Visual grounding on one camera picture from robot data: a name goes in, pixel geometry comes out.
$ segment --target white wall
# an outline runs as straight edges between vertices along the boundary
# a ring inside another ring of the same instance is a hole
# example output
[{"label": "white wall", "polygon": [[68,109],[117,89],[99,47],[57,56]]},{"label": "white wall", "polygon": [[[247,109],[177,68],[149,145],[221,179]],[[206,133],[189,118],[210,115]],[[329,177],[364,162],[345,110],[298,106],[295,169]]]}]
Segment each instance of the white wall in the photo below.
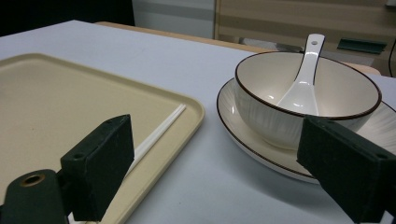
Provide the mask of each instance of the white wall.
[{"label": "white wall", "polygon": [[216,0],[133,0],[138,27],[206,38],[214,36]]}]

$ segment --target bowl rim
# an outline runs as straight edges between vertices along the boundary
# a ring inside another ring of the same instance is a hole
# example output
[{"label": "bowl rim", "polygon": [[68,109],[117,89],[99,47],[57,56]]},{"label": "bowl rim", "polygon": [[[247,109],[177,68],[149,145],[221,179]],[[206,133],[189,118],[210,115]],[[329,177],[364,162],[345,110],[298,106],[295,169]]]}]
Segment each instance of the bowl rim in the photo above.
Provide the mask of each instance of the bowl rim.
[{"label": "bowl rim", "polygon": [[[260,56],[260,55],[263,55],[263,54],[274,54],[274,53],[303,54],[303,53],[301,53],[301,52],[269,51],[269,52],[255,53],[255,54],[252,54],[252,55],[250,55],[250,56],[247,56],[247,57],[244,58],[241,62],[239,62],[238,65],[235,67],[234,77],[235,77],[236,83],[239,85],[239,87],[240,87],[244,92],[246,92],[248,95],[250,95],[251,97],[253,97],[253,99],[255,99],[256,101],[258,101],[259,103],[264,104],[264,105],[267,105],[267,106],[269,106],[269,107],[272,107],[273,109],[275,109],[275,110],[277,110],[277,111],[281,111],[281,112],[284,112],[284,113],[286,113],[286,114],[290,114],[290,115],[293,115],[293,116],[296,116],[296,117],[302,117],[302,118],[303,118],[303,117],[305,116],[305,114],[298,113],[298,112],[295,112],[295,111],[291,111],[291,110],[282,108],[282,107],[280,107],[280,106],[273,105],[273,104],[271,104],[271,103],[269,103],[269,102],[267,102],[267,101],[264,101],[261,97],[255,95],[253,92],[249,91],[248,88],[246,88],[246,87],[243,85],[242,81],[239,79],[239,76],[238,76],[238,69],[239,69],[239,66],[240,66],[244,61],[246,61],[246,60],[248,60],[248,59],[250,59],[250,58],[252,58],[252,57],[257,57],[257,56]],[[332,61],[332,62],[335,62],[335,63],[339,63],[339,64],[341,64],[341,65],[343,65],[343,66],[348,67],[349,69],[354,70],[355,72],[357,72],[357,73],[360,74],[361,76],[367,78],[367,80],[370,81],[370,82],[374,85],[374,87],[375,87],[375,89],[376,89],[376,92],[377,92],[377,94],[378,94],[378,97],[377,97],[377,100],[376,100],[376,103],[374,104],[374,106],[372,106],[370,109],[368,109],[368,110],[366,110],[366,111],[362,111],[362,112],[360,112],[360,113],[358,113],[358,114],[348,115],[348,116],[339,116],[339,117],[319,116],[319,117],[325,118],[325,119],[332,119],[332,120],[356,119],[356,118],[364,117],[364,116],[366,116],[366,115],[369,115],[369,114],[373,113],[373,112],[379,107],[379,105],[380,105],[381,102],[382,102],[382,92],[381,92],[381,90],[378,88],[378,86],[377,86],[369,77],[367,77],[367,76],[366,76],[365,74],[363,74],[361,71],[359,71],[359,70],[357,70],[357,69],[355,69],[355,68],[353,68],[353,67],[351,67],[351,66],[349,66],[349,65],[347,65],[347,64],[345,64],[345,63],[340,63],[340,62],[338,62],[338,61],[336,61],[336,60],[329,59],[329,58],[322,57],[322,56],[319,56],[319,58],[322,58],[322,59],[325,59],[325,60],[329,60],[329,61]]]}]

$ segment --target ceramic bowl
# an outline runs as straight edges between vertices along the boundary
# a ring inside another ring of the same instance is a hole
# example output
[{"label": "ceramic bowl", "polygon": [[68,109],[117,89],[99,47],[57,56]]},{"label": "ceramic bowl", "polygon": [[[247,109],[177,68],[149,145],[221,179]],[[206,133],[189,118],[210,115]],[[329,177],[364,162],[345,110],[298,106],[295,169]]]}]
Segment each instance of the ceramic bowl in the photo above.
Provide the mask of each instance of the ceramic bowl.
[{"label": "ceramic bowl", "polygon": [[[296,78],[301,53],[255,54],[235,69],[234,98],[242,120],[276,146],[298,149],[304,114],[277,106]],[[318,115],[357,131],[378,108],[379,88],[363,73],[320,57],[315,75]]]}]

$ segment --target ceramic spoon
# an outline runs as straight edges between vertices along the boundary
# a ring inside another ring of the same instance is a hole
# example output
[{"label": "ceramic spoon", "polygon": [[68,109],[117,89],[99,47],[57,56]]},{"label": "ceramic spoon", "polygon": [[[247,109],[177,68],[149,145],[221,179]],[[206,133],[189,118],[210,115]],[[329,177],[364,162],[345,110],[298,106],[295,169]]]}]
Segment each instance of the ceramic spoon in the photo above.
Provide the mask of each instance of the ceramic spoon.
[{"label": "ceramic spoon", "polygon": [[297,77],[277,106],[301,114],[318,115],[314,80],[323,42],[324,35],[310,35],[307,38],[305,54]]}]

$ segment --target white chopstick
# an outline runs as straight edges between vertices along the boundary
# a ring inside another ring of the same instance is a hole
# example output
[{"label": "white chopstick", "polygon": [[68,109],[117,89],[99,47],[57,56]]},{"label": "white chopstick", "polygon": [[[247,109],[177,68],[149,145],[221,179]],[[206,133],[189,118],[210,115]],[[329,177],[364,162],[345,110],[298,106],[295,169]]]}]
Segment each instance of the white chopstick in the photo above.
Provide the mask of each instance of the white chopstick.
[{"label": "white chopstick", "polygon": [[[186,108],[185,105],[180,105],[176,108],[174,112],[172,112],[169,117],[164,120],[160,126],[158,126],[154,132],[152,132],[137,148],[134,149],[134,162],[132,162],[131,166],[128,169],[125,177],[128,176],[129,173],[136,167],[136,165],[142,160],[142,158],[146,155],[146,153],[154,146],[154,144],[160,139],[161,136],[169,129],[169,127],[175,122],[175,120],[180,116],[180,114]],[[73,214],[69,215],[69,223],[70,224],[83,224],[85,221],[75,221],[73,218]]]}]

